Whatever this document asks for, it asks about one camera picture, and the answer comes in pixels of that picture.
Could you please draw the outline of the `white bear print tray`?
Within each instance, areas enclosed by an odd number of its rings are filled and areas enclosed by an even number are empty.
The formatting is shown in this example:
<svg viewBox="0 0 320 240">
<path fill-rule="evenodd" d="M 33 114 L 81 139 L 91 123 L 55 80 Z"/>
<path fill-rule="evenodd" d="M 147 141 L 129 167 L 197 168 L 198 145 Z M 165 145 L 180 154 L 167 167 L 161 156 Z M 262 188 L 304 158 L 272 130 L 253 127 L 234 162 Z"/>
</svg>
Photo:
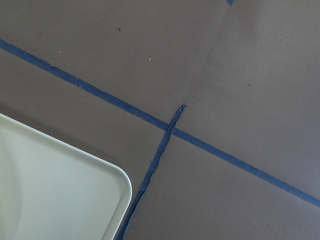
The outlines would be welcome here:
<svg viewBox="0 0 320 240">
<path fill-rule="evenodd" d="M 111 240 L 131 198 L 118 166 L 1 115 L 1 239 Z"/>
</svg>

